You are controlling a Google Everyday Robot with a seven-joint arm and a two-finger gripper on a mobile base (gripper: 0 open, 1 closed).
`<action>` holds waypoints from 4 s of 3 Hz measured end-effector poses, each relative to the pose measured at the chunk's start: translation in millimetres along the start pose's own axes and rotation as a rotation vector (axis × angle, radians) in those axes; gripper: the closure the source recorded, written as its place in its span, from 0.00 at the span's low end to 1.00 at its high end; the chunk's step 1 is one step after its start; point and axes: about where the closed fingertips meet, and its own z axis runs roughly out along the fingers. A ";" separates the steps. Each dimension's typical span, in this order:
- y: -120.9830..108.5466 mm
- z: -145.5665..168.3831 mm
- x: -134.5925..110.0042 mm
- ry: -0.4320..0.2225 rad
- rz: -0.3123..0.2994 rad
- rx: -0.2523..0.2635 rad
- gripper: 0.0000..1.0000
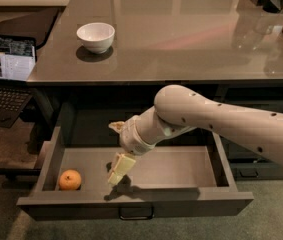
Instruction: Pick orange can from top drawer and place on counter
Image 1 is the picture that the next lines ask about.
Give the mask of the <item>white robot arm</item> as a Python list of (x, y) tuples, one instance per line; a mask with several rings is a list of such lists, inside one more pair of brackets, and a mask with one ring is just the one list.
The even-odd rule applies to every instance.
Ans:
[(283, 114), (218, 103), (195, 91), (168, 85), (154, 105), (125, 122), (109, 125), (119, 134), (122, 153), (114, 156), (108, 183), (115, 186), (157, 143), (201, 128), (283, 166)]

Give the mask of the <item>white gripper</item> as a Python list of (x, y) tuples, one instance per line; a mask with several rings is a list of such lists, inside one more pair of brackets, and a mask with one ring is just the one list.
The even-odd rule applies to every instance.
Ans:
[(108, 173), (108, 183), (117, 185), (134, 167), (136, 156), (141, 156), (154, 148), (145, 142), (137, 131), (140, 117), (135, 115), (127, 121), (111, 122), (108, 127), (119, 134), (120, 146), (128, 153), (116, 153)]

